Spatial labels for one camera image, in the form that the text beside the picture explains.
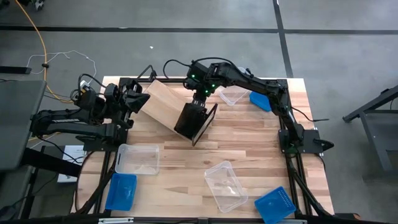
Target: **transparent plastic bin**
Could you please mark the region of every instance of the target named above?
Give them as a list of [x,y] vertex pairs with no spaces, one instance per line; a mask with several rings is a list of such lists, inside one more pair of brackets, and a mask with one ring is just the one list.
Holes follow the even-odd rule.
[[116,158],[115,171],[119,174],[159,173],[159,147],[157,145],[121,144]]
[[242,189],[232,164],[228,161],[206,170],[205,180],[222,212],[229,212],[248,200],[247,193]]
[[[241,72],[246,73],[243,67],[238,68]],[[238,100],[244,97],[248,91],[249,90],[239,86],[229,86],[220,91],[220,98],[223,99],[227,105],[233,106]]]

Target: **butcher block tabletop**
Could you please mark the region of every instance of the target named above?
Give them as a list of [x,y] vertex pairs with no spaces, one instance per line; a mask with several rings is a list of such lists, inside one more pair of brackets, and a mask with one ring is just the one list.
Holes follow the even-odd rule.
[[[118,84],[120,78],[104,77],[103,84]],[[287,81],[292,106],[311,119],[304,80],[288,78]],[[141,85],[145,89],[150,83]],[[192,100],[193,92],[184,89],[181,83],[165,85],[187,97],[189,102]],[[134,126],[129,130],[127,144],[158,145],[160,169],[157,175],[138,175],[132,209],[112,211],[112,216],[260,218],[254,207],[256,199],[279,186],[290,195],[285,157],[280,152],[277,138],[278,117],[252,104],[249,94],[234,106],[228,106],[220,98],[219,89],[206,101],[207,108],[217,103],[217,112],[195,147],[144,112],[132,115]],[[313,123],[302,114],[294,111],[294,116],[305,129],[313,128]],[[95,152],[83,167],[78,183],[78,209],[98,185],[103,157],[103,152]],[[322,206],[333,213],[322,161],[312,154],[302,154],[302,160],[308,188]],[[230,161],[242,188],[249,195],[245,204],[228,213],[219,211],[204,178],[207,169],[223,161]],[[302,192],[296,186],[300,209],[305,212]],[[109,184],[104,190],[102,209],[108,187]]]

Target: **concrete floor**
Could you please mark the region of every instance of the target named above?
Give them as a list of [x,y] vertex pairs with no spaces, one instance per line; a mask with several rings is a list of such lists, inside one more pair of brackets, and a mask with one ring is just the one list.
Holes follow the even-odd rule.
[[[279,0],[285,29],[398,29],[398,1],[394,0]],[[160,28],[261,28],[276,29],[272,0],[73,0],[46,1],[45,9],[28,12],[38,26],[101,26]],[[12,5],[0,11],[1,24],[29,25]],[[137,75],[148,64],[161,73],[163,63],[176,58],[189,62],[219,56],[249,67],[259,77],[286,77],[278,34],[156,33],[156,32],[43,32],[48,52],[77,50],[95,60],[97,77]],[[35,32],[0,31],[0,64],[25,66],[32,54],[42,54]],[[396,182],[364,183],[362,175],[379,169],[376,153],[359,120],[346,124],[341,117],[398,84],[397,35],[286,35],[295,78],[304,78],[314,118],[322,138],[335,143],[325,153],[326,174],[335,212],[358,213],[365,220],[397,222]],[[50,63],[48,83],[69,95],[81,73],[93,74],[90,61],[71,54]],[[41,58],[31,61],[34,71]],[[170,75],[186,68],[170,64]],[[42,75],[0,75],[21,80]],[[44,98],[41,108],[60,110],[70,105]],[[79,144],[67,134],[57,144]],[[42,181],[52,174],[43,174]],[[59,187],[70,190],[57,191]],[[32,216],[68,212],[73,186],[52,183],[35,201]]]

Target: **blue container lid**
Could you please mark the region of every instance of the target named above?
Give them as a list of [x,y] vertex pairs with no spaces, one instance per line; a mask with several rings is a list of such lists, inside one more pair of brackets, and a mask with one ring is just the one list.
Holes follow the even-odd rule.
[[269,104],[268,97],[260,93],[256,93],[255,91],[252,91],[249,97],[250,97],[250,102],[254,103],[261,109],[265,110],[266,112],[271,111],[271,105]]
[[266,224],[275,224],[296,211],[296,207],[283,187],[278,187],[254,201]]
[[137,176],[134,174],[112,175],[105,209],[130,211],[137,187]]

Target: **white cable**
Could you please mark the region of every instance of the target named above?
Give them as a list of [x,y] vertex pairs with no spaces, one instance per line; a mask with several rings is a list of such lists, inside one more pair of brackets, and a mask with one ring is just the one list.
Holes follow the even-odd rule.
[[[70,59],[70,57],[68,57],[67,54],[72,53],[72,52],[74,52],[74,53],[76,53],[76,54],[80,54],[81,56],[84,56],[87,60],[93,62],[93,65],[94,65],[94,75],[93,75],[93,77],[95,77],[95,75],[97,74],[97,68],[95,67],[95,61],[92,60],[92,59],[90,59],[87,55],[82,54],[82,53],[80,53],[80,52],[78,52],[78,51],[76,51],[76,50],[70,50],[70,51],[68,51],[68,52],[47,53],[47,55],[54,55],[54,57],[52,57],[50,60],[48,60],[47,63],[51,62],[51,60],[53,60],[56,56],[58,56],[58,55],[60,55],[60,54],[63,54],[67,59]],[[32,59],[32,57],[44,57],[44,55],[32,55],[32,56],[30,56],[29,59],[28,59],[28,61],[27,61],[26,67],[29,67],[30,60]],[[38,73],[35,73],[35,72],[31,72],[31,73],[32,73],[32,74],[35,74],[35,75],[38,75],[38,74],[41,74],[42,72],[44,72],[44,68],[43,68],[40,72],[38,72]]]
[[[46,138],[45,140],[49,140],[50,138],[52,138],[52,137],[54,137],[54,136],[56,136],[56,135],[57,135],[57,133],[51,135],[50,137]],[[42,144],[43,142],[44,142],[44,141],[41,141],[41,142],[37,143],[36,145],[34,145],[34,146],[30,147],[30,148],[33,149],[34,147],[38,146],[39,144]]]

